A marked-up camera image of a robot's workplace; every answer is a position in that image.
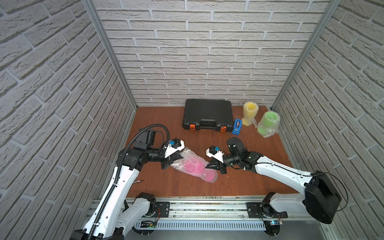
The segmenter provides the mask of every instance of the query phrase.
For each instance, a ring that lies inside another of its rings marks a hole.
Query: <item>white brick wall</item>
[[[82,1],[0,2],[0,239],[69,239],[132,106]]]
[[[139,106],[183,106],[193,97],[231,99],[234,105],[252,99],[269,106],[328,1],[94,3]],[[196,79],[199,89],[220,94],[196,95]],[[225,83],[214,88],[217,79]],[[151,91],[154,84],[161,96]],[[173,95],[177,84],[183,85],[182,95]],[[268,85],[278,88],[252,91]],[[233,89],[250,91],[235,94]]]
[[[343,239],[384,238],[383,6],[341,1],[277,107],[300,167],[346,185],[334,218]]]

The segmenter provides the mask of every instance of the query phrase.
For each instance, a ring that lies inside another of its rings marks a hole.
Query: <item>pink bubble-wrapped object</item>
[[[208,162],[196,155],[189,148],[184,148],[181,152],[182,159],[174,161],[171,166],[181,172],[187,173],[189,175],[199,177],[207,182],[215,182],[217,180],[218,174],[214,169],[206,169]]]

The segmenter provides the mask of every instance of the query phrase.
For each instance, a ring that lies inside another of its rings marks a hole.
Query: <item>yellow bubble-wrapped object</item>
[[[243,114],[244,117],[242,119],[242,124],[245,126],[249,126],[252,123],[257,127],[257,123],[255,120],[255,116],[259,111],[259,106],[254,102],[246,102],[243,106]]]

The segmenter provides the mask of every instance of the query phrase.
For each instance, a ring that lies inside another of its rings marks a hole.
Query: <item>brown tabletop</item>
[[[232,111],[234,119],[242,119],[242,107],[232,107]],[[267,108],[261,106],[256,120],[259,121],[266,111]],[[183,129],[183,114],[184,107],[139,107],[128,141],[140,128],[153,123],[161,123],[169,129],[170,139],[177,137],[183,140],[186,147],[209,161],[210,159],[206,156],[205,151],[208,147],[215,145],[212,140],[212,130],[191,131]],[[155,130],[161,131],[162,128],[157,127]],[[244,146],[249,151],[260,152],[277,162],[292,166],[278,134],[264,139],[258,134],[257,129],[251,125],[249,127],[243,126],[240,135],[237,137],[243,141]],[[213,138],[218,146],[229,152],[226,145],[229,136],[226,132],[214,132]],[[158,147],[161,140],[161,134],[157,133],[154,146]],[[216,182],[210,183],[180,172],[173,167],[161,170],[160,163],[149,162],[144,165],[137,177],[137,180],[144,179],[144,181],[133,184],[127,197],[135,197],[141,192],[154,194],[157,197],[265,195],[269,192],[296,193],[287,185],[267,176],[241,169],[227,168],[227,171],[228,173],[224,175],[219,173]]]

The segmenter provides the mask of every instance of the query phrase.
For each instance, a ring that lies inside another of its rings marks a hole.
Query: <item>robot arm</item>
[[[160,148],[151,147],[155,131],[150,128],[154,126],[164,128],[167,133],[167,140]],[[180,150],[184,148],[184,142],[178,138],[169,140],[168,129],[161,124],[153,124],[140,130],[131,142],[134,142],[133,148],[129,148],[129,144],[119,153],[120,162],[118,160],[113,177],[94,214],[83,229],[72,233],[71,240],[123,240],[138,219],[155,213],[155,196],[141,193],[119,216],[128,191],[143,165],[147,162],[160,162],[162,169],[168,168],[175,160],[182,158]]]
[[[323,172],[300,171],[275,162],[258,153],[249,152],[237,137],[227,140],[230,154],[223,155],[218,147],[207,149],[207,155],[213,160],[206,168],[216,169],[221,174],[227,173],[227,167],[237,165],[241,169],[265,175],[282,182],[299,192],[299,194],[281,195],[270,193],[268,204],[276,212],[308,212],[318,221],[330,224],[341,202],[341,196]]]

